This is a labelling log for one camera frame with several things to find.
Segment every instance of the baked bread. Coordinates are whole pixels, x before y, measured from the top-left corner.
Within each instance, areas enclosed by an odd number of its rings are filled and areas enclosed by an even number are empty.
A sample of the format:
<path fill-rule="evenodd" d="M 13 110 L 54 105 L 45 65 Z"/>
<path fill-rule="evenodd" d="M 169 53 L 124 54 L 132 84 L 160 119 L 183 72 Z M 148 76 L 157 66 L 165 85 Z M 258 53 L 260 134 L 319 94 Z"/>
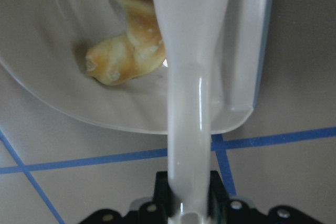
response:
<path fill-rule="evenodd" d="M 166 57 L 153 0 L 115 1 L 125 10 L 126 34 L 106 39 L 86 54 L 86 74 L 106 85 L 148 74 Z"/>

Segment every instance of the blue tape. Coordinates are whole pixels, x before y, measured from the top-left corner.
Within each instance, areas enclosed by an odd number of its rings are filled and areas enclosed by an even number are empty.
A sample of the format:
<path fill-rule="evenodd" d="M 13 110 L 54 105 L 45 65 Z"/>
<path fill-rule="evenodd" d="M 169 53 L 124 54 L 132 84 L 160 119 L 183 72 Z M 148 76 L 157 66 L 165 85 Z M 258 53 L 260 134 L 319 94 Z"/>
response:
<path fill-rule="evenodd" d="M 158 157 L 166 157 L 166 156 L 167 156 L 167 149 L 165 148 L 165 149 L 143 151 L 143 152 L 83 158 L 83 159 L 76 159 L 76 160 L 70 160 L 70 161 L 43 163 L 43 164 L 36 164 L 36 165 L 26 165 L 26 167 L 30 171 L 50 170 L 50 169 L 61 169 L 61 168 L 70 168 L 70 167 L 78 167 L 78 166 L 117 163 L 117 162 L 158 158 Z"/>
<path fill-rule="evenodd" d="M 23 173 L 23 169 L 20 166 L 12 166 L 12 167 L 1 167 L 0 168 L 0 175 L 1 174 L 11 174 L 11 173 Z"/>
<path fill-rule="evenodd" d="M 39 196 L 42 198 L 44 203 L 47 205 L 51 213 L 54 215 L 56 220 L 59 224 L 65 224 L 65 222 L 62 220 L 62 217 L 59 215 L 59 213 L 56 211 L 54 206 L 52 205 L 51 201 L 48 199 L 46 194 L 43 192 L 39 184 L 36 182 L 35 178 L 32 176 L 32 174 L 27 170 L 26 166 L 22 162 L 21 158 L 17 155 L 16 151 L 13 149 L 13 147 L 10 145 L 9 141 L 5 138 L 5 136 L 0 132 L 0 140 L 3 142 L 5 148 L 8 150 L 8 152 L 11 154 L 12 158 L 17 163 L 18 167 L 15 167 L 17 169 L 20 169 L 27 177 L 29 182 L 32 184 L 32 186 L 35 188 Z"/>
<path fill-rule="evenodd" d="M 223 144 L 224 146 L 217 146 L 217 148 L 232 150 L 237 148 L 287 144 L 287 143 L 315 140 L 318 138 L 333 137 L 333 136 L 336 136 L 336 127 L 295 132 L 295 133 L 286 133 L 273 136 L 254 137 L 242 140 L 225 141 Z"/>
<path fill-rule="evenodd" d="M 220 148 L 220 146 L 225 143 L 223 140 L 223 136 L 221 134 L 213 135 L 212 141 L 213 141 L 213 149 L 216 152 L 219 170 L 221 171 L 225 189 L 230 196 L 236 195 L 237 194 L 236 187 L 233 181 L 230 163 L 227 157 L 226 150 Z"/>

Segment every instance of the bolt head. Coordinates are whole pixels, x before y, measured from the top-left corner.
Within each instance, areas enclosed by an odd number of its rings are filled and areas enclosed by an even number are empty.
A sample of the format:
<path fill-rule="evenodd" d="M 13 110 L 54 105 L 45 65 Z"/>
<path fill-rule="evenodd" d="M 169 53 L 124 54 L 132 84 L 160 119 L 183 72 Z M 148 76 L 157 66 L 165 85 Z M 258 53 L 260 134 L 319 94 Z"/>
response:
<path fill-rule="evenodd" d="M 111 221 L 111 220 L 113 220 L 113 215 L 112 214 L 107 214 L 107 215 L 104 215 L 103 217 L 102 217 L 102 221 L 103 222 L 108 222 L 108 221 Z"/>
<path fill-rule="evenodd" d="M 231 202 L 230 206 L 232 209 L 240 210 L 243 207 L 243 204 L 238 200 L 234 200 Z"/>
<path fill-rule="evenodd" d="M 290 217 L 290 212 L 282 208 L 278 209 L 277 214 L 279 217 L 284 218 L 284 219 L 287 219 Z"/>
<path fill-rule="evenodd" d="M 157 210 L 156 204 L 150 204 L 147 206 L 147 211 L 148 212 L 155 212 Z"/>

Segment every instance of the metal bracket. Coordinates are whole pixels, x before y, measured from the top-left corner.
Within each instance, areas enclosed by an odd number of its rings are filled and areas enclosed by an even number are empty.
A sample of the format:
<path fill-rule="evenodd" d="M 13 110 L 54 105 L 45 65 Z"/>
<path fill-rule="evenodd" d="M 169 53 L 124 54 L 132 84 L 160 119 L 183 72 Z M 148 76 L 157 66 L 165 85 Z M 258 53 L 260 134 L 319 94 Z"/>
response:
<path fill-rule="evenodd" d="M 208 202 L 208 214 L 216 224 L 322 224 L 289 206 L 277 206 L 264 215 L 242 200 L 230 199 L 217 171 L 211 171 Z M 122 217 L 117 211 L 101 209 L 80 224 L 167 224 L 172 214 L 167 172 L 157 172 L 153 200 L 142 204 L 139 210 Z"/>

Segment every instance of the white bowl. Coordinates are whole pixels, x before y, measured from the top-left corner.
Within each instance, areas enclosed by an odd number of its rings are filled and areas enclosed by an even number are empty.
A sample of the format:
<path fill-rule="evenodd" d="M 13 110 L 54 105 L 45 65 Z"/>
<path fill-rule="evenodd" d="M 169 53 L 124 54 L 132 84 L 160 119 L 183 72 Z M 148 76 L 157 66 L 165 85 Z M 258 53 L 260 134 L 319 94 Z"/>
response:
<path fill-rule="evenodd" d="M 235 129 L 253 111 L 268 2 L 230 0 L 213 71 L 212 133 Z M 0 13 L 0 63 L 33 95 L 88 123 L 166 134 L 165 66 L 116 87 L 83 74 L 86 49 L 124 31 L 112 1 L 1 0 Z"/>

